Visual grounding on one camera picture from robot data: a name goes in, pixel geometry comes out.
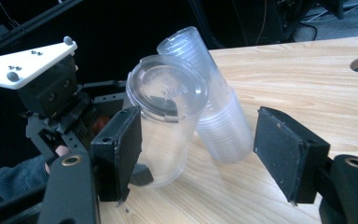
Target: sleeve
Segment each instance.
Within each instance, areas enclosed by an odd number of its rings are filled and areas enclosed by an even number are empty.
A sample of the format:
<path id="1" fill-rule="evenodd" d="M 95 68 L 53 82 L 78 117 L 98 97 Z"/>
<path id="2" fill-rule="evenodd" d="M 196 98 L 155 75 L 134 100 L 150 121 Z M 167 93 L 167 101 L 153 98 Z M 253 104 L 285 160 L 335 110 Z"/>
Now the sleeve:
<path id="1" fill-rule="evenodd" d="M 43 156 L 23 161 L 15 167 L 0 168 L 0 202 L 48 181 Z"/>

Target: dark blue sleeve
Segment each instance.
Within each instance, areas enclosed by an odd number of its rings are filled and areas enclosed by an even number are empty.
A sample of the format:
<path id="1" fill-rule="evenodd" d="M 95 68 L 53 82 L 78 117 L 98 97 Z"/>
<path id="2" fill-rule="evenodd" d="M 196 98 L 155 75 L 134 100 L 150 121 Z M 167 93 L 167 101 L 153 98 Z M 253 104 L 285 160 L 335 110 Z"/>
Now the dark blue sleeve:
<path id="1" fill-rule="evenodd" d="M 43 156 L 23 161 L 15 167 L 0 168 L 0 202 L 48 181 Z"/>

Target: clear plastic container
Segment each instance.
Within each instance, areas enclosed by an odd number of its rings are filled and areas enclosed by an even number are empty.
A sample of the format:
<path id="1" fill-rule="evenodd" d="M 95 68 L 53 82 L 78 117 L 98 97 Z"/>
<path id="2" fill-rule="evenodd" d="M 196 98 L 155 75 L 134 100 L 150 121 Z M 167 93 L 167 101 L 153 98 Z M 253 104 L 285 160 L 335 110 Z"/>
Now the clear plastic container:
<path id="1" fill-rule="evenodd" d="M 185 168 L 187 149 L 207 102 L 207 85 L 188 62 L 173 56 L 143 58 L 129 73 L 126 105 L 142 108 L 142 153 L 154 181 L 171 183 Z"/>
<path id="2" fill-rule="evenodd" d="M 209 98 L 197 133 L 213 158 L 221 162 L 242 160 L 252 151 L 252 131 L 235 91 L 221 75 L 198 30 L 187 27 L 178 31 L 163 40 L 157 51 L 188 61 L 205 78 Z"/>

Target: container lid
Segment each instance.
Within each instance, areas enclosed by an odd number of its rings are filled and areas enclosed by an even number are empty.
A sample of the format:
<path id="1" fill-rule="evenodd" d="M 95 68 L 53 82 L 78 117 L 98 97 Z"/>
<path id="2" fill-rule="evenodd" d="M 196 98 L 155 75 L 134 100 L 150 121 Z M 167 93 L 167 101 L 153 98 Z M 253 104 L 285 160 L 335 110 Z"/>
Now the container lid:
<path id="1" fill-rule="evenodd" d="M 200 73 L 169 55 L 143 58 L 129 73 L 126 92 L 145 116 L 168 122 L 198 115 L 207 102 L 207 84 Z"/>

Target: wooden table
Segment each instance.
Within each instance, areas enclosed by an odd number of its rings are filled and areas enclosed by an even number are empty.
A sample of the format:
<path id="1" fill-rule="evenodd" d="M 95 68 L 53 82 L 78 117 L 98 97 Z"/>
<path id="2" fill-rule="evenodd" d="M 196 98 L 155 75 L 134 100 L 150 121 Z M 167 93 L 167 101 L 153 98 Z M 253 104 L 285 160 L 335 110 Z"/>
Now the wooden table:
<path id="1" fill-rule="evenodd" d="M 358 156 L 358 37 L 211 51 L 253 131 L 257 109 L 279 109 L 331 144 L 330 157 Z M 252 153 L 211 159 L 195 135 L 183 174 L 169 186 L 130 186 L 128 200 L 100 203 L 102 223 L 320 223 L 315 204 L 292 206 Z"/>

